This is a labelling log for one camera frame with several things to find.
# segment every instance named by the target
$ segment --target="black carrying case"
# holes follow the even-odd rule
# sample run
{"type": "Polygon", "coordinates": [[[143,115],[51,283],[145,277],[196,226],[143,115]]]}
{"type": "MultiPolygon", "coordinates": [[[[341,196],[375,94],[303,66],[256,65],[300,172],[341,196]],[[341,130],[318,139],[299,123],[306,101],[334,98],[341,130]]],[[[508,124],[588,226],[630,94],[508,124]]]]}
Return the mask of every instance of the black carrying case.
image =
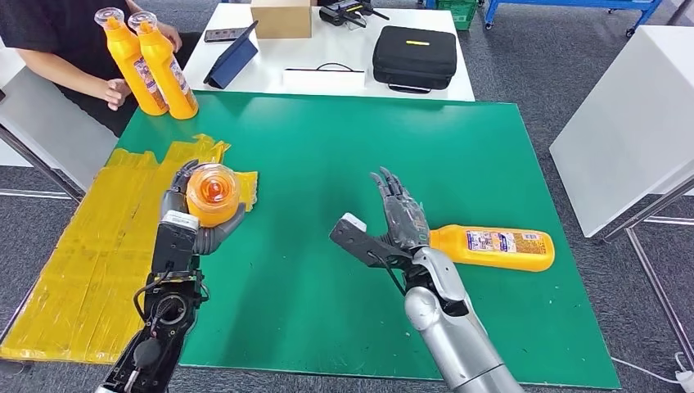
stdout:
{"type": "Polygon", "coordinates": [[[443,31],[386,26],[373,50],[373,77],[393,90],[441,90],[456,69],[455,36],[443,31]]]}

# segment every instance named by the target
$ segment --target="orange bottle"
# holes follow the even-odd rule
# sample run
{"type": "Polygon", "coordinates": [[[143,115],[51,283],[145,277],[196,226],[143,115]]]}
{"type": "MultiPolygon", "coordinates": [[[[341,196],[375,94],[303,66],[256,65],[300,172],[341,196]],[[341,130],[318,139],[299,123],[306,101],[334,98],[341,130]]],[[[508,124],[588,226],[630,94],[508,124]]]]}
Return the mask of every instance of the orange bottle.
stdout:
{"type": "Polygon", "coordinates": [[[197,100],[174,57],[174,46],[156,27],[156,16],[147,11],[136,12],[128,19],[128,25],[140,38],[142,56],[169,104],[169,113],[179,120],[195,116],[197,100]]]}
{"type": "Polygon", "coordinates": [[[238,209],[239,189],[234,172],[221,164],[203,164],[188,181],[188,211],[200,219],[201,227],[213,227],[228,221],[238,209]]]}
{"type": "Polygon", "coordinates": [[[458,264],[541,272],[554,262],[552,239],[540,231],[446,225],[429,236],[432,248],[458,264]]]}
{"type": "Polygon", "coordinates": [[[152,116],[163,115],[169,107],[142,58],[137,36],[128,29],[124,19],[123,11],[113,7],[102,8],[94,15],[94,20],[104,28],[110,55],[142,111],[152,116]]]}

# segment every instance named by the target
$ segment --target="robotic arm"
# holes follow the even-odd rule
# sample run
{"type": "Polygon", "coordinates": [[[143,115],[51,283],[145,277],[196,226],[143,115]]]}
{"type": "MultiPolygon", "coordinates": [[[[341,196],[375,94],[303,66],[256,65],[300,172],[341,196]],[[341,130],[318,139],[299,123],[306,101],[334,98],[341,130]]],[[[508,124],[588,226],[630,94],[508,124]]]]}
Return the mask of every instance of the robotic arm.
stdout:
{"type": "Polygon", "coordinates": [[[214,228],[200,228],[188,214],[186,189],[197,160],[185,164],[164,192],[151,272],[133,301],[145,326],[130,341],[96,393],[163,393],[178,364],[183,341],[209,293],[200,255],[215,252],[241,223],[246,210],[214,228]],[[138,297],[145,294],[144,307],[138,297]]]}
{"type": "Polygon", "coordinates": [[[366,224],[345,214],[330,238],[368,267],[386,269],[405,297],[405,313],[419,331],[441,376],[454,393],[522,393],[472,308],[453,262],[429,247],[424,212],[397,176],[372,174],[383,199],[388,233],[366,234],[366,224]],[[403,272],[405,287],[393,270],[403,272]]]}

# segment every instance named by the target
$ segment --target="cardboard box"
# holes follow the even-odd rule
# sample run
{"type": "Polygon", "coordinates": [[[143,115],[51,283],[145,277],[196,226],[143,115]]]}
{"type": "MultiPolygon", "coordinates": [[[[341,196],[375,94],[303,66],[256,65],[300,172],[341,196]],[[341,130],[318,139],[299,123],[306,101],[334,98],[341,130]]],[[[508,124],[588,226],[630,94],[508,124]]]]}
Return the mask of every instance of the cardboard box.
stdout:
{"type": "Polygon", "coordinates": [[[251,0],[258,38],[311,38],[312,0],[251,0]]]}

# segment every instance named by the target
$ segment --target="green basket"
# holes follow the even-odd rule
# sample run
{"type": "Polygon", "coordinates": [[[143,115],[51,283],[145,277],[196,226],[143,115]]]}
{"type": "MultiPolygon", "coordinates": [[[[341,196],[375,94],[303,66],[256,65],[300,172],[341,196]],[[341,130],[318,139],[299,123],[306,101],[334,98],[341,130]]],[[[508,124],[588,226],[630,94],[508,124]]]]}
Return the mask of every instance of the green basket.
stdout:
{"type": "Polygon", "coordinates": [[[453,14],[453,24],[456,26],[456,30],[467,30],[470,28],[472,18],[475,17],[477,1],[439,1],[437,3],[437,8],[451,11],[453,14]]]}

